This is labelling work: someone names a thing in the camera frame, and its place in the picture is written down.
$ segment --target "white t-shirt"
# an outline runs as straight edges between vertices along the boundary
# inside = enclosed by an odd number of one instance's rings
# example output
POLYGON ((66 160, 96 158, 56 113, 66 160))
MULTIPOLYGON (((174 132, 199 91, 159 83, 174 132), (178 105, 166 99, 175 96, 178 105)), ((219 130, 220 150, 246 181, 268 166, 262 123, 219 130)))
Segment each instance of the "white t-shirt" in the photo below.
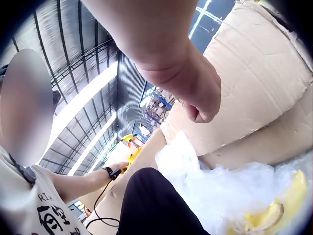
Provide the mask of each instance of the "white t-shirt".
POLYGON ((0 146, 0 213, 13 234, 90 235, 58 195, 47 170, 32 166, 31 185, 0 146))

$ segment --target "metal roof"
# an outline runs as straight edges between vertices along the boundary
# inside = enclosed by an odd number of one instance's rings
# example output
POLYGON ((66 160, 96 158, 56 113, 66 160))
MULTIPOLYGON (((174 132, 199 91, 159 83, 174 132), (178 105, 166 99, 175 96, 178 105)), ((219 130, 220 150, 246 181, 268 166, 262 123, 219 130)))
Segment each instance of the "metal roof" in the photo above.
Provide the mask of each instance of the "metal roof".
MULTIPOLYGON (((77 0, 51 0, 42 4, 12 37, 1 57, 0 66, 8 64, 23 48, 39 53, 48 68, 53 90, 61 93, 54 116, 96 76, 117 61, 118 51, 108 32, 77 0)), ((117 79, 113 78, 70 121, 39 165, 56 173, 68 174, 116 111, 116 96, 117 79)), ((88 153, 75 175, 88 172, 117 132, 116 127, 115 120, 88 153)), ((106 154, 95 169, 103 165, 106 154)))

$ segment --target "clear plastic bag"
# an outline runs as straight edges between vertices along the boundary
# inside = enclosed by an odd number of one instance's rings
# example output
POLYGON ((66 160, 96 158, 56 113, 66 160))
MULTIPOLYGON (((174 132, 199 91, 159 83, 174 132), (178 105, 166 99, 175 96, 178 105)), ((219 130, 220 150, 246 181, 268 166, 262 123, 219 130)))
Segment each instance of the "clear plastic bag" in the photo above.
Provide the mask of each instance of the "clear plastic bag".
POLYGON ((159 171, 211 235, 231 234, 229 227, 252 234, 244 231, 247 213, 262 212, 275 200, 284 200, 282 195, 293 182, 296 170, 305 168, 305 174, 310 174, 307 192, 312 195, 312 155, 302 161, 305 164, 295 160, 277 168, 254 162, 234 171, 219 165, 203 170, 191 143, 180 132, 155 159, 159 171))

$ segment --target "knee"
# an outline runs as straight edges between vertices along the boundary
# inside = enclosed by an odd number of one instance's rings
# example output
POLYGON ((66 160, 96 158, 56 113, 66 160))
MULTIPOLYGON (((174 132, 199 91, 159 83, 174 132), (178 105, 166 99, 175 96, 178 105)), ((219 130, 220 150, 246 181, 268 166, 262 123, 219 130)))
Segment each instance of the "knee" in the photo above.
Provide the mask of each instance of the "knee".
POLYGON ((156 175, 156 174, 161 174, 161 173, 152 167, 145 167, 145 168, 141 168, 138 171, 136 171, 133 174, 133 176, 134 177, 147 177, 149 175, 156 175))
POLYGON ((136 171, 129 181, 146 181, 151 178, 155 178, 158 175, 162 175, 158 170, 152 168, 152 167, 145 167, 141 168, 138 171, 136 171))

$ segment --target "window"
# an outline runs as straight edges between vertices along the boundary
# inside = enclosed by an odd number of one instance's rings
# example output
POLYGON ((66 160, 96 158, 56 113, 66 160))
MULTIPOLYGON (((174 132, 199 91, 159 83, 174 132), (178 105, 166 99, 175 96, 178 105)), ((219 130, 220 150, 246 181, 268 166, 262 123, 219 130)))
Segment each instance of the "window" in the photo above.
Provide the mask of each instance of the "window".
POLYGON ((157 91, 158 89, 160 88, 147 82, 145 85, 145 90, 143 92, 139 107, 145 109, 147 105, 149 104, 154 92, 157 91))

